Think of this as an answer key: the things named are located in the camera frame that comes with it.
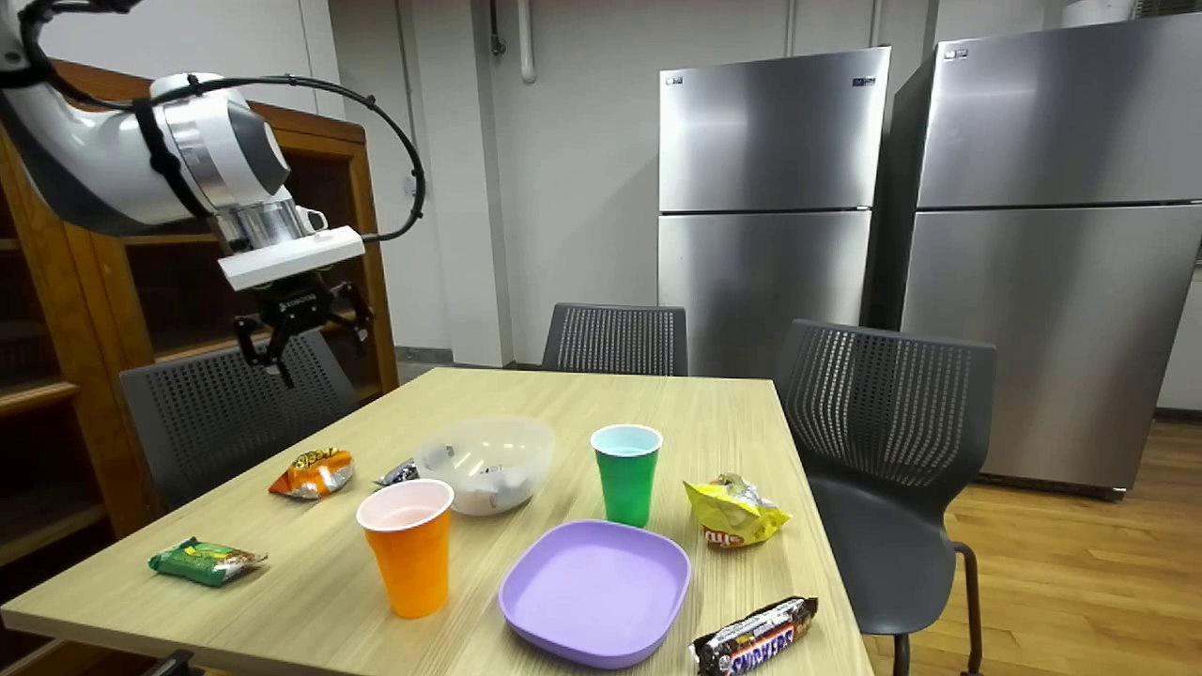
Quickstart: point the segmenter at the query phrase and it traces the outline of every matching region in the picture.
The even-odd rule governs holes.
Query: stainless steel refrigerator
[[[703,374],[771,374],[796,314],[860,320],[890,50],[661,70],[661,304]]]
[[[1202,15],[942,41],[896,89],[866,321],[997,345],[982,473],[1128,490],[1202,238]]]

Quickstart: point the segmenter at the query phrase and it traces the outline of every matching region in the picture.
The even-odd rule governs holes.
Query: office chair
[[[942,531],[980,473],[994,349],[796,320],[777,393],[862,634],[910,634],[942,614],[964,564],[969,676],[980,672],[977,552]]]
[[[160,506],[187,504],[356,405],[320,332],[295,334],[281,359],[293,387],[235,345],[120,373]]]
[[[683,306],[555,304],[540,363],[552,373],[683,374]]]

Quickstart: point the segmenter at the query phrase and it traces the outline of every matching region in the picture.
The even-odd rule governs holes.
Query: green plastic cup
[[[651,522],[654,460],[666,434],[644,425],[608,425],[597,427],[588,443],[601,468],[604,518],[643,531]]]

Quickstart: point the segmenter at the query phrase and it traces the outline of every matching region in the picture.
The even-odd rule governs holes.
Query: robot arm
[[[217,260],[230,290],[259,300],[259,314],[234,320],[255,363],[281,368],[290,334],[329,320],[364,340],[364,300],[351,285],[323,276],[328,265],[364,254],[364,239],[293,201],[290,164],[241,95],[197,89],[214,75],[169,75],[122,107],[80,107],[62,97],[37,50],[41,21],[57,11],[132,5],[0,0],[0,124],[41,199],[62,221],[108,238],[209,221],[230,253]]]

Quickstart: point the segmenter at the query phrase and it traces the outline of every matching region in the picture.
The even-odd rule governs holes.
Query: purple plate
[[[500,612],[514,634],[562,662],[632,667],[666,641],[687,576],[687,556],[667,536],[567,522],[514,564],[500,587]]]

